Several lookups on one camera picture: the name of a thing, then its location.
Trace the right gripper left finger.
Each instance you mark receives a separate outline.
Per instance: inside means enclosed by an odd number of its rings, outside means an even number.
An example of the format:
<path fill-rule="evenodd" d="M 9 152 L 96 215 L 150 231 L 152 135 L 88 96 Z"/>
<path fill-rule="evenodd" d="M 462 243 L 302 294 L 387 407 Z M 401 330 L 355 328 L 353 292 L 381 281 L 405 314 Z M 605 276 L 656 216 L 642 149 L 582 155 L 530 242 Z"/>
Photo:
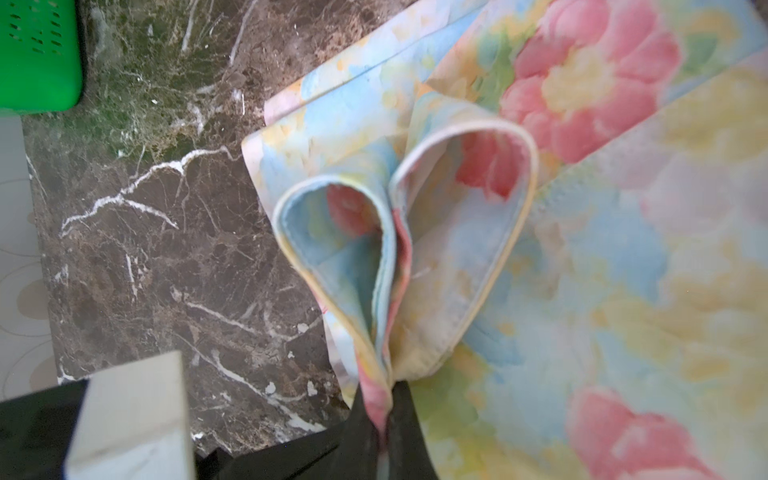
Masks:
<path fill-rule="evenodd" d="M 333 478 L 376 480 L 379 477 L 379 440 L 379 431 L 365 408 L 362 388 L 358 387 L 333 456 Z"/>

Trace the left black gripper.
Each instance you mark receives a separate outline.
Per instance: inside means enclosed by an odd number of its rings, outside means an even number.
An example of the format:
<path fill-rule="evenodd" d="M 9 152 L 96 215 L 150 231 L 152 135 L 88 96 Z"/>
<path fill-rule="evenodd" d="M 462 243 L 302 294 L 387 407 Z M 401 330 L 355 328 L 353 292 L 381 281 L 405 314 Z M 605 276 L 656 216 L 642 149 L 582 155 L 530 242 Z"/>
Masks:
<path fill-rule="evenodd" d="M 63 479 L 88 382 L 80 380 L 1 403 L 1 477 Z M 222 448 L 192 455 L 195 479 L 320 479 L 345 422 L 237 457 Z"/>

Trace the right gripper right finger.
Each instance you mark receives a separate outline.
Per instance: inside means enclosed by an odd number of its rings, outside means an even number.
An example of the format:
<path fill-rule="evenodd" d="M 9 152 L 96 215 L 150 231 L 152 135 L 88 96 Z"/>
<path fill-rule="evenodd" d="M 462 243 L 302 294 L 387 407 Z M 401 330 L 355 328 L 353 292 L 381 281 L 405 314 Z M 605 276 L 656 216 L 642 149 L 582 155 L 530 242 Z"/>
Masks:
<path fill-rule="evenodd" d="M 389 480 L 437 480 L 409 384 L 397 382 L 392 389 L 393 408 L 387 422 Z"/>

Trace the pastel floral skirt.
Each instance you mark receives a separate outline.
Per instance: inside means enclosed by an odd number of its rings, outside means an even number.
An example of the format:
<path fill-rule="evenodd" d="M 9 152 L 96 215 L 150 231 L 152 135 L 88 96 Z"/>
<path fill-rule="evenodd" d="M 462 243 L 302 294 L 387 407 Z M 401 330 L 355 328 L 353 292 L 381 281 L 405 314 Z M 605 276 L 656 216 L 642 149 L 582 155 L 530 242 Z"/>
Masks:
<path fill-rule="evenodd" d="M 420 1 L 243 157 L 388 477 L 767 475 L 767 27 L 749 1 Z"/>

